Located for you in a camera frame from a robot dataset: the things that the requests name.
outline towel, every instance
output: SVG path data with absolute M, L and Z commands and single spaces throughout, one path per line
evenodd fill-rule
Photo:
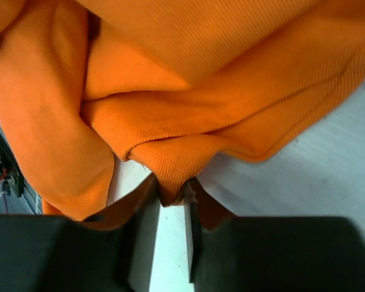
M 364 78 L 365 0 L 0 0 L 0 125 L 46 214 L 102 210 L 114 153 L 173 204 L 216 153 L 270 158 Z

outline orange fabric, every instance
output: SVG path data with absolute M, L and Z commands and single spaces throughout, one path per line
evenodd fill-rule
M 267 159 L 365 78 L 365 0 L 3 8 L 2 129 L 44 211 L 76 220 L 105 207 L 113 152 L 152 169 L 170 204 L 217 152 Z

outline white surface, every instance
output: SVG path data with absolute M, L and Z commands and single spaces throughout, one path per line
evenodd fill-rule
M 117 163 L 109 202 L 149 173 L 133 161 Z M 248 164 L 217 155 L 198 178 L 236 214 L 345 215 L 365 236 L 365 83 L 269 161 Z M 161 208 L 151 292 L 193 291 L 184 224 L 182 207 Z

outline ribbed fabric texture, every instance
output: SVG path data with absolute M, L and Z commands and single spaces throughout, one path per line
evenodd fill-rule
M 2 129 L 45 213 L 76 220 L 105 207 L 114 152 L 172 204 L 216 153 L 268 159 L 365 78 L 365 0 L 0 0 L 0 15 Z

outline orange cloth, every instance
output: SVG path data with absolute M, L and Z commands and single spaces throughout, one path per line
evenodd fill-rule
M 214 154 L 269 158 L 364 78 L 365 0 L 0 0 L 2 129 L 45 213 L 76 220 L 105 207 L 113 152 L 170 204 Z

